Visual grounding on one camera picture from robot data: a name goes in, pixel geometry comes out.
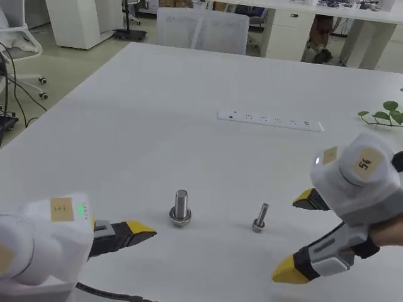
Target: power strip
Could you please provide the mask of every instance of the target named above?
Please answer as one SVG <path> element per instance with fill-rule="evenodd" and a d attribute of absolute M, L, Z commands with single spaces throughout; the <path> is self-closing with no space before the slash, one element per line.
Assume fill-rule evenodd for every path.
<path fill-rule="evenodd" d="M 272 116 L 256 113 L 245 113 L 236 110 L 220 110 L 217 113 L 219 120 L 240 121 L 241 123 L 259 124 L 282 128 L 299 129 L 305 131 L 324 131 L 320 122 L 307 120 L 292 120 L 284 118 L 274 118 Z"/>

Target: desk drawer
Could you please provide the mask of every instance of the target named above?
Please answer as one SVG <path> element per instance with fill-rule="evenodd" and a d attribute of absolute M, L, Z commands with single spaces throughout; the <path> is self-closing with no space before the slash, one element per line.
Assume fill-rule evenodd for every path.
<path fill-rule="evenodd" d="M 403 42 L 403 25 L 397 25 L 390 41 Z"/>
<path fill-rule="evenodd" d="M 284 11 L 276 9 L 274 25 L 282 25 L 289 27 L 305 26 L 307 23 L 312 24 L 315 14 L 298 13 L 293 11 Z"/>

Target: screw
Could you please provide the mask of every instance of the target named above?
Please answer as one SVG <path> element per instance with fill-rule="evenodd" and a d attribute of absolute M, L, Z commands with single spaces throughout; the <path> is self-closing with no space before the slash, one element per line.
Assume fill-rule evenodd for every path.
<path fill-rule="evenodd" d="M 175 206 L 169 212 L 174 225 L 184 227 L 190 222 L 191 211 L 188 208 L 188 192 L 179 190 L 176 192 Z"/>
<path fill-rule="evenodd" d="M 268 208 L 269 208 L 269 205 L 267 203 L 264 203 L 260 210 L 259 216 L 253 221 L 252 229 L 257 233 L 262 232 L 264 229 L 264 226 L 265 226 L 264 218 L 267 214 Z"/>

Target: person's leg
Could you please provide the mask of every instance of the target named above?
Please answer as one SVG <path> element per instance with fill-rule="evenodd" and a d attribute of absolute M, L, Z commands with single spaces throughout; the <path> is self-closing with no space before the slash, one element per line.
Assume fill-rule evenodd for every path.
<path fill-rule="evenodd" d="M 327 44 L 329 43 L 329 34 L 332 32 L 333 17 L 318 15 L 317 19 L 317 32 L 320 37 L 317 38 L 317 55 L 314 58 L 314 63 L 322 64 L 327 63 L 332 58 L 332 54 L 328 51 Z"/>

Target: person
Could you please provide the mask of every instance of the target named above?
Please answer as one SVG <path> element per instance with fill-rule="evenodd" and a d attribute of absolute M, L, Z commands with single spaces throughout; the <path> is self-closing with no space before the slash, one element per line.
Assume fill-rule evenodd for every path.
<path fill-rule="evenodd" d="M 373 225 L 370 229 L 370 238 L 377 247 L 403 246 L 403 214 Z"/>
<path fill-rule="evenodd" d="M 308 47 L 316 52 L 313 63 L 323 64 L 332 59 L 332 53 L 328 51 L 327 43 L 329 35 L 334 31 L 333 17 L 317 14 L 309 33 Z"/>

